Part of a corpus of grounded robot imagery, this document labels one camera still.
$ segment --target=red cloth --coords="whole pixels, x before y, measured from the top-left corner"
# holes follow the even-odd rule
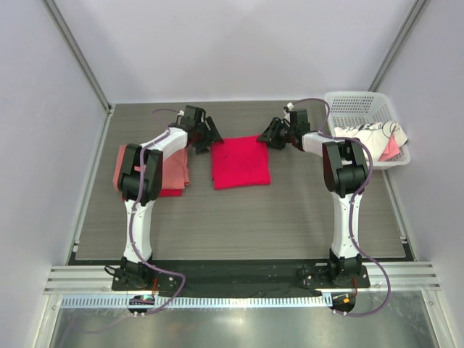
[[[224,139],[211,146],[215,190],[270,185],[269,151],[258,136]]]
[[[179,197],[182,196],[182,190],[162,189],[159,197]]]

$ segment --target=folded cloth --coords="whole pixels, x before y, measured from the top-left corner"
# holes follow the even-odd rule
[[[374,161],[386,161],[399,154],[407,136],[397,121],[335,127],[335,136],[358,138],[369,149]]]
[[[113,186],[117,189],[117,179],[121,171],[123,163],[124,151],[127,145],[121,145],[116,159],[116,170],[113,175]],[[181,149],[169,156],[162,164],[162,191],[176,190],[173,192],[165,192],[164,196],[180,196],[186,185],[190,184],[189,168],[187,167],[188,150]]]
[[[164,189],[159,193],[159,197],[179,197],[182,196],[182,190]]]
[[[212,179],[216,190],[270,185],[269,151],[258,136],[224,139],[211,146]]]

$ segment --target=gray floor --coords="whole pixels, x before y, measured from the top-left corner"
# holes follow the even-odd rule
[[[356,312],[377,308],[385,294],[359,293]],[[128,318],[99,334],[127,310],[60,310],[55,348],[438,348],[420,292],[394,292],[382,311],[343,318],[328,308],[166,310]]]
[[[250,136],[282,116],[282,101],[195,103],[211,115],[224,138]],[[119,104],[109,125],[80,235],[77,259],[120,259],[125,246],[125,208],[112,187],[119,145],[141,143],[162,131],[150,115],[178,104]],[[322,114],[317,105],[310,122]],[[166,123],[174,114],[161,114]],[[270,186],[215,191],[210,155],[189,156],[191,185],[182,197],[158,199],[152,216],[157,259],[276,259],[326,257],[334,228],[322,159],[288,146],[270,150]],[[360,243],[374,257],[404,257],[382,174],[375,172],[360,210]]]

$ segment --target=laundry basket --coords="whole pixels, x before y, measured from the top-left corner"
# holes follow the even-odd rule
[[[397,117],[389,98],[373,92],[331,92],[325,95],[331,106],[328,127],[332,135],[335,127],[354,127],[366,123],[396,121]],[[400,153],[385,162],[374,161],[374,169],[385,170],[397,165],[406,165],[411,156],[407,144]]]

